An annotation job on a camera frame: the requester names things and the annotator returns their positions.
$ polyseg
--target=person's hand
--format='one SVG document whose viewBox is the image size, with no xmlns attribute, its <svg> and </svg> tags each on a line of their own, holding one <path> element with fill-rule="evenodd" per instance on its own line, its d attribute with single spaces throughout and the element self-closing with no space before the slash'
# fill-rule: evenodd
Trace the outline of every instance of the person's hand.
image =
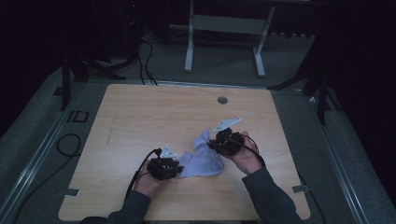
<svg viewBox="0 0 396 224">
<path fill-rule="evenodd" d="M 158 180 L 149 173 L 148 171 L 149 161 L 146 161 L 139 175 L 141 175 L 134 183 L 134 190 L 145 194 L 152 198 L 157 190 L 167 182 L 167 180 Z"/>
<path fill-rule="evenodd" d="M 241 134 L 246 135 L 243 136 L 245 140 L 245 146 L 250 147 L 259 153 L 259 150 L 247 137 L 248 132 L 242 132 Z M 236 167 L 238 167 L 239 170 L 241 170 L 246 175 L 250 175 L 262 168 L 262 164 L 260 163 L 257 156 L 244 147 L 241 147 L 241 150 L 233 156 L 222 156 L 233 161 L 236 164 Z"/>
</svg>

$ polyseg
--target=black cable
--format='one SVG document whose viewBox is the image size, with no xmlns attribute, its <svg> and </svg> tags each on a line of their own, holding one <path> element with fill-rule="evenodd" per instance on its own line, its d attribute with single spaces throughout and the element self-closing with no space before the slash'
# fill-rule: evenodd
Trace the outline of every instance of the black cable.
<svg viewBox="0 0 396 224">
<path fill-rule="evenodd" d="M 244 136 L 244 137 L 246 137 L 246 138 L 248 138 L 248 139 L 250 139 L 250 141 L 252 141 L 253 142 L 253 144 L 254 144 L 254 146 L 257 148 L 257 152 L 259 152 L 259 147 L 257 147 L 257 144 L 256 144 L 256 142 L 253 140 L 253 138 L 251 138 L 251 137 L 249 137 L 249 136 L 247 136 L 247 135 L 244 135 L 244 134 L 241 134 L 242 136 Z"/>
<path fill-rule="evenodd" d="M 128 189 L 126 190 L 126 194 L 125 194 L 125 199 L 124 201 L 126 201 L 126 199 L 129 196 L 129 193 L 131 193 L 132 188 L 134 187 L 134 182 L 136 182 L 136 180 L 138 178 L 140 178 L 142 175 L 139 175 L 140 171 L 142 170 L 143 166 L 145 165 L 146 161 L 149 159 L 149 157 L 153 154 L 156 153 L 157 156 L 160 156 L 161 154 L 161 149 L 157 148 L 157 149 L 153 149 L 152 151 L 150 151 L 150 153 L 146 156 L 146 158 L 143 160 L 142 164 L 140 164 L 139 168 L 137 169 L 136 172 L 134 172 L 134 177 L 131 180 L 131 183 L 128 186 Z"/>
<path fill-rule="evenodd" d="M 236 143 L 237 145 L 239 145 L 239 146 L 241 146 L 241 147 L 244 147 L 244 148 L 248 149 L 249 151 L 253 152 L 255 155 L 258 155 L 258 153 L 257 153 L 256 151 L 254 151 L 254 149 L 251 148 L 251 147 L 248 147 L 248 146 L 246 146 L 246 145 L 244 145 L 244 144 L 242 144 L 242 143 L 239 143 L 239 142 L 237 142 L 237 141 L 235 141 L 235 140 L 233 140 L 233 139 L 231 139 L 231 138 L 224 138 L 224 139 L 227 140 L 227 141 L 234 142 L 234 143 Z"/>
<path fill-rule="evenodd" d="M 73 154 L 64 153 L 64 152 L 62 152 L 61 149 L 60 149 L 60 142 L 61 142 L 64 138 L 66 138 L 66 137 L 68 137 L 68 136 L 74 136 L 74 137 L 76 137 L 77 140 L 78 140 L 78 145 L 77 145 L 76 150 L 74 151 Z M 62 155 L 64 155 L 64 156 L 68 157 L 69 159 L 68 159 L 62 166 L 60 166 L 55 172 L 53 172 L 49 177 L 47 177 L 43 182 L 41 182 L 37 187 L 35 187 L 35 188 L 32 190 L 32 192 L 30 192 L 30 193 L 24 198 L 24 200 L 22 201 L 20 207 L 18 208 L 17 213 L 15 214 L 14 221 L 13 221 L 14 224 L 17 223 L 18 216 L 20 215 L 21 210 L 22 210 L 22 208 L 24 207 L 24 205 L 27 203 L 27 201 L 29 201 L 29 199 L 30 199 L 41 187 L 43 187 L 43 185 L 45 185 L 45 184 L 47 183 L 47 181 L 49 181 L 51 178 L 53 178 L 53 177 L 54 177 L 58 172 L 60 172 L 71 160 L 73 160 L 73 158 L 75 158 L 75 157 L 81 155 L 81 153 L 78 153 L 79 147 L 80 147 L 80 146 L 81 146 L 81 139 L 80 139 L 79 136 L 76 135 L 75 133 L 66 134 L 66 135 L 62 136 L 60 139 L 58 139 L 58 141 L 57 141 L 57 143 L 56 143 L 56 149 L 58 150 L 58 152 L 60 152 L 60 153 L 61 153 Z"/>
<path fill-rule="evenodd" d="M 145 43 L 150 47 L 149 55 L 148 55 L 148 58 L 146 59 L 146 64 L 145 64 L 146 74 L 148 75 L 149 79 L 154 82 L 155 85 L 158 85 L 157 82 L 155 81 L 154 77 L 152 76 L 152 74 L 149 71 L 149 59 L 151 58 L 151 55 L 152 55 L 152 45 L 144 39 L 142 39 L 142 43 Z"/>
<path fill-rule="evenodd" d="M 300 173 L 297 172 L 297 175 L 300 177 L 300 179 L 301 179 L 301 181 L 303 182 L 303 184 L 306 185 L 306 182 L 305 182 L 305 180 L 303 179 L 303 177 L 300 175 Z M 318 203 L 318 201 L 317 201 L 317 198 L 314 196 L 314 193 L 312 193 L 312 190 L 309 190 L 308 192 L 309 192 L 309 194 L 311 195 L 312 199 L 314 200 L 315 205 L 317 206 L 317 208 L 318 208 L 318 210 L 319 210 L 319 213 L 320 213 L 320 216 L 321 216 L 321 218 L 322 218 L 323 223 L 326 224 L 326 223 L 327 223 L 327 222 L 326 222 L 326 218 L 324 217 L 323 211 L 321 210 L 321 208 L 320 208 L 320 206 L 319 206 L 319 203 Z"/>
<path fill-rule="evenodd" d="M 131 55 L 129 56 L 126 61 L 122 63 L 115 63 L 109 66 L 105 66 L 105 68 L 108 68 L 112 71 L 117 71 L 120 70 L 121 68 L 125 68 L 126 66 L 130 65 L 128 68 L 133 67 L 134 63 L 136 63 L 137 56 L 136 55 Z"/>
<path fill-rule="evenodd" d="M 140 79 L 142 80 L 142 84 L 143 85 L 146 85 L 146 83 L 145 83 L 145 79 L 143 79 L 143 68 L 142 68 L 142 60 L 140 59 L 140 55 L 139 54 L 137 54 L 137 61 L 140 63 L 140 66 L 139 66 L 139 74 L 140 74 Z"/>
</svg>

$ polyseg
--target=metal frame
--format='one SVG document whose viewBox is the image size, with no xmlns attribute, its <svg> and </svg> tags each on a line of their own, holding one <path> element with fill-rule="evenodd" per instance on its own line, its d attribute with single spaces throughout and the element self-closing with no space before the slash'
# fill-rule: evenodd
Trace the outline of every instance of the metal frame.
<svg viewBox="0 0 396 224">
<path fill-rule="evenodd" d="M 274 11 L 275 7 L 270 7 L 266 20 L 194 15 L 194 0 L 190 0 L 189 45 L 187 46 L 184 71 L 192 71 L 194 53 L 193 31 L 208 30 L 260 35 L 261 38 L 258 46 L 253 48 L 253 56 L 256 62 L 258 76 L 265 77 L 264 66 L 262 64 L 262 47 L 265 37 L 267 37 Z"/>
<path fill-rule="evenodd" d="M 74 89 L 74 95 L 79 96 L 84 90 L 84 87 L 84 83 L 78 83 Z M 67 119 L 67 115 L 71 110 L 72 104 L 75 103 L 76 98 L 77 97 L 72 97 L 69 106 L 66 107 L 64 111 L 60 112 L 57 119 L 49 129 L 47 135 L 41 142 L 40 147 L 35 152 L 35 155 L 26 164 L 11 192 L 2 202 L 0 206 L 0 223 L 11 223 L 12 218 L 15 216 L 15 213 L 21 206 L 23 198 L 32 184 L 35 175 L 37 174 L 44 160 L 47 158 L 51 146 L 55 143 L 56 137 L 58 136 L 59 131 L 62 129 L 64 121 Z"/>
<path fill-rule="evenodd" d="M 327 152 L 332 163 L 332 168 L 334 169 L 335 175 L 340 182 L 341 189 L 346 196 L 346 202 L 349 205 L 352 216 L 355 218 L 356 223 L 369 223 L 367 216 L 361 207 L 358 195 L 356 194 L 355 189 L 353 188 L 352 183 L 347 176 L 347 171 L 340 160 L 337 149 L 332 142 L 329 131 L 327 130 L 326 126 L 322 125 L 321 120 L 317 117 L 315 101 L 311 101 L 312 98 L 313 97 L 305 97 L 312 116 L 316 118 L 316 124 L 318 125 L 320 133 L 323 136 L 324 144 L 328 149 Z"/>
</svg>

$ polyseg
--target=crumpled cloth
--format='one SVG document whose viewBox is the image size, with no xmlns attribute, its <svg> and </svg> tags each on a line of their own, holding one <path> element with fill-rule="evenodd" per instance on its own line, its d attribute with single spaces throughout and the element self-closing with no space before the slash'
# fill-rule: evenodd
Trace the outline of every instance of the crumpled cloth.
<svg viewBox="0 0 396 224">
<path fill-rule="evenodd" d="M 185 152 L 180 158 L 179 165 L 184 168 L 178 176 L 210 176 L 221 173 L 224 162 L 221 156 L 207 145 L 208 142 L 209 130 L 205 129 L 192 142 L 195 155 Z"/>
</svg>

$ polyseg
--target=gray sleeve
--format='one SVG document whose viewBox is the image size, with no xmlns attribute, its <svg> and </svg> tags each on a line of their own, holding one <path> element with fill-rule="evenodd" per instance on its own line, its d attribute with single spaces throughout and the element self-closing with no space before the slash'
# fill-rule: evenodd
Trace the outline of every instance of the gray sleeve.
<svg viewBox="0 0 396 224">
<path fill-rule="evenodd" d="M 242 181 L 263 223 L 303 223 L 293 200 L 276 185 L 265 167 L 242 178 Z"/>
<path fill-rule="evenodd" d="M 148 196 L 132 190 L 121 210 L 108 216 L 107 224 L 142 224 L 150 202 Z"/>
</svg>

